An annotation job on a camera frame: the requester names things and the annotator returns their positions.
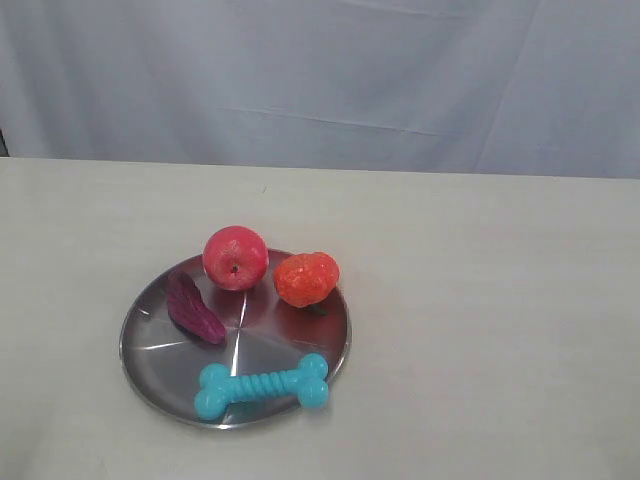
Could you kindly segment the white backdrop cloth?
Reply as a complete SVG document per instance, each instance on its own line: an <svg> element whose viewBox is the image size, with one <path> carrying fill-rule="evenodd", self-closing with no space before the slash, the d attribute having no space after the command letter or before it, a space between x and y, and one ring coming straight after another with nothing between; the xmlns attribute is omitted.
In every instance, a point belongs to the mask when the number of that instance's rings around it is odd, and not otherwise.
<svg viewBox="0 0 640 480"><path fill-rule="evenodd" d="M5 1L22 157L635 178L635 1Z"/></svg>

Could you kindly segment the orange-red toy strawberry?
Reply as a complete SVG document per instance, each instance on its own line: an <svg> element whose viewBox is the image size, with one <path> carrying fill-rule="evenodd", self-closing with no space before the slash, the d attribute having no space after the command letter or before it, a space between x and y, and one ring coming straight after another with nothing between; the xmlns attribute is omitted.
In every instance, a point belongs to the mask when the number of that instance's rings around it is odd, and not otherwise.
<svg viewBox="0 0 640 480"><path fill-rule="evenodd" d="M279 298L287 305L326 316L320 305L336 288L340 268L325 252L300 253L285 258L273 272Z"/></svg>

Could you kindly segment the purple sweet potato slice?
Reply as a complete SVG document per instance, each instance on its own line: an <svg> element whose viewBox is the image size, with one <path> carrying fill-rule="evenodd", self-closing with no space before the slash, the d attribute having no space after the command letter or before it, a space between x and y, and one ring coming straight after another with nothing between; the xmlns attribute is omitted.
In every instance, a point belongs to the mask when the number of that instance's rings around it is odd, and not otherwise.
<svg viewBox="0 0 640 480"><path fill-rule="evenodd" d="M192 277L181 270L168 276L167 309L176 324L198 338L213 345L225 342L225 326L205 305Z"/></svg>

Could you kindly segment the teal toy dog bone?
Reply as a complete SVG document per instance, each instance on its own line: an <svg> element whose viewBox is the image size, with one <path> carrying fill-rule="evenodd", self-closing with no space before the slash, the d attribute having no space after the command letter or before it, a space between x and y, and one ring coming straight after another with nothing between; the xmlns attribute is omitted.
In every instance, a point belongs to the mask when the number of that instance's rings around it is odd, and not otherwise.
<svg viewBox="0 0 640 480"><path fill-rule="evenodd" d="M198 418L215 420L231 404L295 396L307 409L323 408L329 400L326 381L328 363L317 353L305 355L292 370L232 376L220 363L204 367L199 375L200 390L193 405Z"/></svg>

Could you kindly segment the red apple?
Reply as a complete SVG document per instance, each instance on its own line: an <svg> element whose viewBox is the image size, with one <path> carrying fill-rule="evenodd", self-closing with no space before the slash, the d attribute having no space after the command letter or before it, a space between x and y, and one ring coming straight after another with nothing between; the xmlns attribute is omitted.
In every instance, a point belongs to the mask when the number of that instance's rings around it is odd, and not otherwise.
<svg viewBox="0 0 640 480"><path fill-rule="evenodd" d="M267 271L268 248L254 230L228 226L206 242L202 266L208 278L221 289L248 290L260 282Z"/></svg>

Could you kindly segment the round stainless steel plate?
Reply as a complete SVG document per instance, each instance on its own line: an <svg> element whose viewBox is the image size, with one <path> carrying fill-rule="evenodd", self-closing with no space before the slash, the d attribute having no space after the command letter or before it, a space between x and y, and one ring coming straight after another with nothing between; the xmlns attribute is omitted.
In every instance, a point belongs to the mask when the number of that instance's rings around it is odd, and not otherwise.
<svg viewBox="0 0 640 480"><path fill-rule="evenodd" d="M200 419L194 398L205 366L221 363L234 375L260 374L292 369L304 355L318 353L328 363L326 379L337 376L351 343L351 322L340 289L333 289L317 306L298 309L279 298L270 273L248 292L231 292L211 282L200 256L174 267L192 277L205 305L225 325L226 342L214 346L170 319L167 272L150 282L127 313L119 340L124 374L149 406L186 424L230 430L295 410L298 401L289 396L240 403L215 420Z"/></svg>

